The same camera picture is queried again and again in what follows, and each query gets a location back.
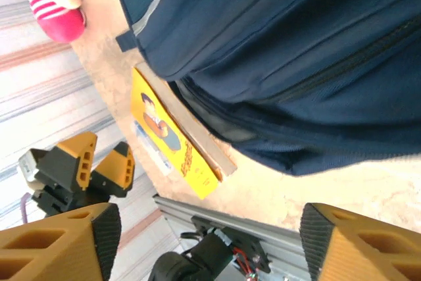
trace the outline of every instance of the cartoon boy illustration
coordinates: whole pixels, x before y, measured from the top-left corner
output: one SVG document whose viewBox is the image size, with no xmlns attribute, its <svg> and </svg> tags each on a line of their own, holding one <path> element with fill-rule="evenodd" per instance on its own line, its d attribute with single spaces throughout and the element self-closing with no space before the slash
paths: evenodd
<svg viewBox="0 0 421 281">
<path fill-rule="evenodd" d="M 142 93 L 142 101 L 145 105 L 145 112 L 143 113 L 143 119 L 150 129 L 162 139 L 165 144 L 172 151 L 179 151 L 182 146 L 176 133 L 167 125 L 167 123 L 158 117 L 155 110 L 155 104 L 149 98 L 146 93 Z"/>
</svg>

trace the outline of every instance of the navy blue backpack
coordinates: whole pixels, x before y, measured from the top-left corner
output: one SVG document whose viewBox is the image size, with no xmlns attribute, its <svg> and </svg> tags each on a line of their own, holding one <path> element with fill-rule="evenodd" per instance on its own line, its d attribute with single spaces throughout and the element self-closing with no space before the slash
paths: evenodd
<svg viewBox="0 0 421 281">
<path fill-rule="evenodd" d="M 421 152 L 421 0 L 121 0 L 151 69 L 276 170 Z"/>
</svg>

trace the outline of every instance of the book cover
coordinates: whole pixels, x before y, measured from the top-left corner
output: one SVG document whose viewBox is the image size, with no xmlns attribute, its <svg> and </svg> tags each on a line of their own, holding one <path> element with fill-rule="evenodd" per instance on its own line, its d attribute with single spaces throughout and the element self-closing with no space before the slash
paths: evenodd
<svg viewBox="0 0 421 281">
<path fill-rule="evenodd" d="M 199 198 L 204 199 L 216 189 L 218 179 L 211 167 L 168 115 L 155 92 L 136 68 L 133 69 L 131 112 Z"/>
</svg>

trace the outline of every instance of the backpack strap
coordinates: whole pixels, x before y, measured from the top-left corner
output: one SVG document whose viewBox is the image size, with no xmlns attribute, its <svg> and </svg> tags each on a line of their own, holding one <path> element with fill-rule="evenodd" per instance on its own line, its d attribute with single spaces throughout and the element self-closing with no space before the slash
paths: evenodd
<svg viewBox="0 0 421 281">
<path fill-rule="evenodd" d="M 117 36 L 116 41 L 121 49 L 121 52 L 127 52 L 137 47 L 133 32 L 131 30 L 128 30 Z"/>
</svg>

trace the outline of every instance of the metal bracket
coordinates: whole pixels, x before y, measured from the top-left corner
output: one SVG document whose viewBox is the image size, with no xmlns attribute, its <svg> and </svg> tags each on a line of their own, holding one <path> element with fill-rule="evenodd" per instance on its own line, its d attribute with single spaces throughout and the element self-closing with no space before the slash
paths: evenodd
<svg viewBox="0 0 421 281">
<path fill-rule="evenodd" d="M 193 216 L 191 221 L 197 231 L 203 235 L 212 228 L 219 228 L 227 237 L 229 237 L 229 239 L 231 239 L 232 247 L 244 251 L 248 258 L 248 263 L 253 270 L 261 270 L 270 273 L 268 257 L 260 245 L 258 238 L 230 227 L 221 226 L 220 224 L 198 216 Z M 239 257 L 239 260 L 244 262 L 244 258 L 241 256 Z"/>
</svg>

